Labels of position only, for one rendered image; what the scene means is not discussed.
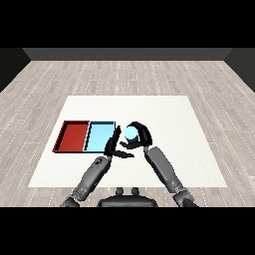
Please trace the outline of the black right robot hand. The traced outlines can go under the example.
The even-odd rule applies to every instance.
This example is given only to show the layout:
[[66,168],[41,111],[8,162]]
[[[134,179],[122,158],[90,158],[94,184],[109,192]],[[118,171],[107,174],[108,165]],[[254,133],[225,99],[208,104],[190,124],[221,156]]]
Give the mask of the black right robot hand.
[[140,124],[138,122],[132,122],[131,124],[128,125],[129,126],[132,126],[132,127],[135,127],[138,131],[138,141],[136,142],[133,142],[133,143],[128,143],[127,141],[126,142],[123,142],[121,141],[121,145],[127,149],[133,149],[133,148],[137,148],[137,147],[140,147],[140,146],[149,146],[149,145],[152,145],[152,137],[151,137],[151,134],[148,130],[148,128],[143,125],[143,124]]

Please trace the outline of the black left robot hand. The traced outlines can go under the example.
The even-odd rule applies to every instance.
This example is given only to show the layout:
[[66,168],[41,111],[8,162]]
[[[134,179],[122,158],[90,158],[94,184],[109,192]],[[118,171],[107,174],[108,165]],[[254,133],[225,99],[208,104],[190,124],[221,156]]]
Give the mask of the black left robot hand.
[[114,130],[113,135],[109,138],[105,146],[104,155],[117,156],[121,158],[133,157],[133,154],[131,153],[126,153],[124,151],[116,150],[121,133],[122,133],[121,127],[117,126],[116,129]]

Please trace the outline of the small blue can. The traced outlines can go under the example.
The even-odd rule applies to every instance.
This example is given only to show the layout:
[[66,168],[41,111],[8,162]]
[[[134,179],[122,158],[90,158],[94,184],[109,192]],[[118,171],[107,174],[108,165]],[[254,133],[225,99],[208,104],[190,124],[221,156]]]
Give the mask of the small blue can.
[[133,143],[138,141],[138,131],[135,127],[129,126],[124,130],[124,136],[128,143]]

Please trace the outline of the light blue shallow open box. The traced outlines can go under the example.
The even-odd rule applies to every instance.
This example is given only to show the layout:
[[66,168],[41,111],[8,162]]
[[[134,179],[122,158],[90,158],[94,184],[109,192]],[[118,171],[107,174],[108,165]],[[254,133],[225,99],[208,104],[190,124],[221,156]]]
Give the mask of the light blue shallow open box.
[[116,128],[114,121],[91,121],[84,142],[85,153],[103,153]]

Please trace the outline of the red shallow open box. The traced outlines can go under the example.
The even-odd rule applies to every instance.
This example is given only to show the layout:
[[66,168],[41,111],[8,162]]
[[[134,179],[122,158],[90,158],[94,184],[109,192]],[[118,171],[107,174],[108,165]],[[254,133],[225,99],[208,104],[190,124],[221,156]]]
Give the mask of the red shallow open box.
[[54,153],[82,153],[89,121],[64,121],[53,147]]

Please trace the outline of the dark grey robot body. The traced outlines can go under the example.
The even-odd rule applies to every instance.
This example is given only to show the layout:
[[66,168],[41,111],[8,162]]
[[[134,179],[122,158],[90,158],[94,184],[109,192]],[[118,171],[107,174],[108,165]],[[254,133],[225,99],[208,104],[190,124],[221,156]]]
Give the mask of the dark grey robot body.
[[124,195],[124,189],[118,187],[116,194],[98,203],[98,207],[157,207],[154,199],[141,196],[137,187],[131,189],[131,195]]

